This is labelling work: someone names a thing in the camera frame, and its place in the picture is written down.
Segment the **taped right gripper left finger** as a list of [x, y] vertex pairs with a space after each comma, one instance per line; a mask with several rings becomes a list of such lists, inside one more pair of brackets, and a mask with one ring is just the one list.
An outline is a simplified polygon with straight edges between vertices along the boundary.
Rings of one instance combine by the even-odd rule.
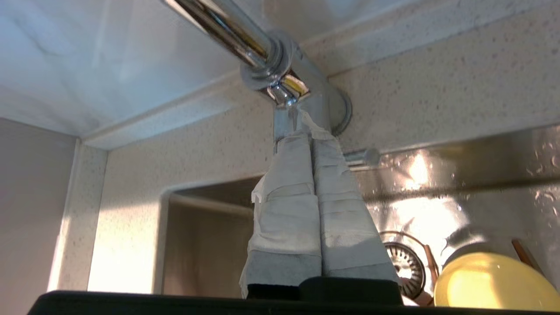
[[296, 289], [322, 274], [319, 203], [307, 133], [280, 140], [252, 192], [253, 234], [239, 285], [248, 299], [260, 287]]

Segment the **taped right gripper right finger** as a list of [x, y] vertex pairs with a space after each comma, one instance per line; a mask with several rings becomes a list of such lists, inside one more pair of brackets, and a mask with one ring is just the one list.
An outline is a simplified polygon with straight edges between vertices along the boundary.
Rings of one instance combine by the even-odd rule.
[[400, 283], [378, 229], [342, 153], [338, 140], [302, 111], [311, 131], [315, 193], [321, 224], [325, 277]]

